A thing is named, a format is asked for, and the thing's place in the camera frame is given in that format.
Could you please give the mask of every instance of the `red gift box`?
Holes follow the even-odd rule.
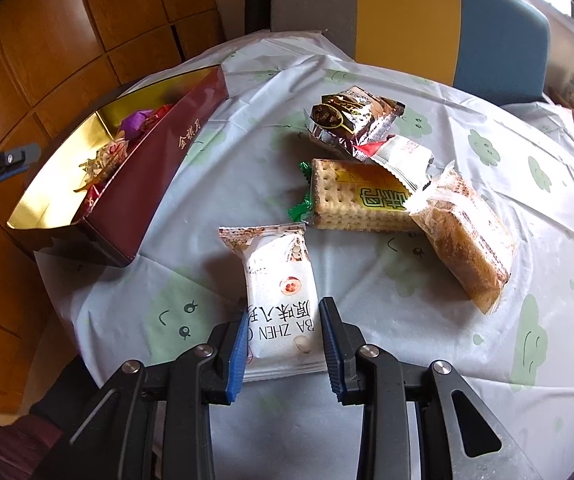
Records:
[[[228,98],[222,69],[211,66],[136,90],[103,106],[78,126],[36,174],[7,222],[51,240],[52,254],[125,267],[138,253],[164,193],[202,126]],[[105,183],[98,199],[76,215],[85,192],[80,164],[112,140],[123,118],[176,103],[146,133]]]

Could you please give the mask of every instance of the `candy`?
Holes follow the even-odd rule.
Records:
[[[141,135],[148,134],[156,124],[166,116],[174,105],[162,105],[158,110],[150,114],[145,121],[140,125],[139,131]]]
[[[138,110],[132,113],[129,117],[122,120],[120,126],[118,127],[119,132],[124,132],[125,140],[137,139],[141,136],[142,131],[140,128],[142,124],[151,115],[153,110]]]

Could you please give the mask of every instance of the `red cloth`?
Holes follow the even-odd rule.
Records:
[[[35,415],[0,426],[0,478],[27,480],[62,432]]]

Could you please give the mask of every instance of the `white snack package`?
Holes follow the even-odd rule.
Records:
[[[413,194],[429,184],[432,150],[400,135],[358,146],[362,153],[393,174]]]
[[[221,227],[244,264],[249,310],[245,381],[326,370],[305,224]]]

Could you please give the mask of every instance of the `table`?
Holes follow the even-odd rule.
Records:
[[[219,226],[288,221],[314,146],[305,114],[356,84],[406,104],[394,125],[456,168],[516,238],[498,311],[483,316],[424,237],[308,229],[318,294],[400,360],[450,361],[545,480],[574,469],[574,157],[474,96],[349,60],[322,35],[257,33],[150,76],[222,63],[231,99],[202,127],[135,261],[104,268],[36,254],[49,296],[97,383],[126,359],[174,359],[206,340],[244,294]],[[185,309],[195,304],[193,309]],[[179,327],[190,336],[179,336]],[[355,478],[362,411],[325,373],[245,383],[211,410],[221,478]],[[412,457],[417,472],[417,457]]]

